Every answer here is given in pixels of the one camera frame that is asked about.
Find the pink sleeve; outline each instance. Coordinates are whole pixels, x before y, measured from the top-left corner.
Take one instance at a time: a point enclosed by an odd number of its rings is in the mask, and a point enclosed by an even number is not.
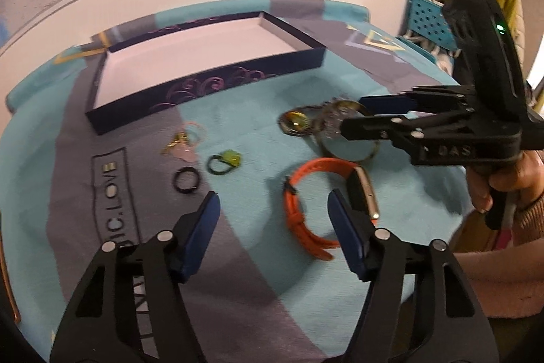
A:
[[[455,257],[469,279],[544,280],[544,238],[497,251],[456,253]]]

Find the purple swirl pattern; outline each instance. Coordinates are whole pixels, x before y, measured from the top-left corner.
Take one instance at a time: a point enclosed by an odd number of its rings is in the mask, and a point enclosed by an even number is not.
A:
[[[165,31],[177,31],[177,30],[185,30],[187,27],[184,27],[184,24],[205,24],[206,22],[214,22],[218,19],[220,19],[221,16],[214,16],[211,18],[201,18],[201,19],[194,19],[194,20],[187,20],[183,22],[182,24],[175,24],[175,25],[167,25],[166,27],[158,28],[156,30],[150,30],[147,33],[148,34],[157,34],[157,33],[163,33]]]
[[[171,106],[180,105],[198,97],[204,97],[213,93],[217,93],[222,89],[228,89],[235,86],[250,84],[263,79],[277,77],[277,74],[265,74],[259,70],[248,70],[244,67],[235,67],[227,80],[219,76],[211,76],[204,81],[197,78],[188,78],[180,80],[170,87],[164,102],[158,103],[150,108],[150,112],[157,112]]]

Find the person's hand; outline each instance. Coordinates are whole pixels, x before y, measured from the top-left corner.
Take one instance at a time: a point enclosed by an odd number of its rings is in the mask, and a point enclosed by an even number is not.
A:
[[[489,177],[467,167],[467,183],[472,205],[486,212],[493,206],[490,187],[497,191],[519,191],[518,208],[527,208],[544,193],[544,164],[537,151],[524,151],[515,165],[507,166]]]

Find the gold jewelry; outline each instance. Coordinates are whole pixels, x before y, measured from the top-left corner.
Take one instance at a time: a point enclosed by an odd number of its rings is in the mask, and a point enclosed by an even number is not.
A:
[[[191,142],[191,139],[189,138],[189,134],[187,132],[187,127],[197,127],[201,132],[204,134],[199,135],[197,140],[194,142]],[[168,154],[173,148],[175,148],[178,144],[187,145],[190,148],[196,148],[197,145],[202,142],[205,139],[206,130],[204,127],[197,122],[189,121],[184,122],[182,126],[182,130],[178,133],[175,133],[173,136],[172,141],[166,145],[162,150],[161,154]]]
[[[7,299],[12,308],[12,319],[15,324],[21,323],[21,313],[17,308],[17,303],[15,302],[15,297],[13,296],[12,286],[9,283],[9,276],[7,275],[7,266],[5,263],[4,257],[4,246],[2,244],[2,233],[0,232],[0,272],[2,273],[2,282],[7,294]]]

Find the gray stripe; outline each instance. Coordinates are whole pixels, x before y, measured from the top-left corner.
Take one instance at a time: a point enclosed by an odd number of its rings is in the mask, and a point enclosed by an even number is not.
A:
[[[108,44],[109,45],[113,45],[113,44],[118,43],[117,38],[115,36],[115,33],[113,33],[111,29],[104,30],[104,34],[108,38]]]
[[[121,32],[119,31],[119,27],[111,27],[110,30],[112,31],[113,35],[115,36],[115,39],[117,42],[123,42],[124,38],[121,35]]]
[[[127,40],[147,33],[148,31],[156,30],[157,22],[155,21],[155,15],[150,14],[149,16],[125,22],[124,24],[118,25],[116,28],[123,40]]]
[[[100,60],[100,55],[85,58],[87,68],[75,81],[55,143],[47,237],[55,254],[66,299],[100,244],[106,240],[108,218],[94,217],[96,211],[104,211],[103,206],[97,207],[94,195],[104,192],[104,184],[93,188],[93,177],[96,184],[100,176],[94,176],[92,168],[93,165],[102,168],[108,163],[106,160],[122,161],[118,154],[108,153],[121,148],[126,151],[127,179],[122,181],[115,177],[115,184],[123,193],[123,200],[130,200],[126,207],[130,209],[131,217],[119,210],[123,213],[116,217],[122,219],[125,236],[116,240],[131,241],[133,237],[130,236],[136,235],[136,228],[144,241],[162,229],[172,228],[182,214],[198,208],[209,190],[205,181],[192,195],[182,195],[172,187],[173,173],[186,163],[163,156],[160,150],[180,127],[181,118],[176,108],[96,136],[84,112]],[[97,162],[96,156],[104,154],[108,155]],[[115,229],[118,224],[115,221],[111,228]],[[223,216],[201,270],[182,291],[210,363],[313,363],[325,358],[277,299]]]
[[[270,14],[278,18],[322,19],[324,0],[270,0]]]
[[[386,87],[391,94],[397,94],[415,85],[440,85],[436,79],[423,74],[416,67],[399,59],[394,52],[369,50],[362,45],[365,36],[359,33],[361,45],[353,43],[353,30],[349,30],[344,22],[335,20],[290,20],[289,23],[299,30],[308,33],[323,43],[329,50],[342,59],[360,68],[374,81]]]

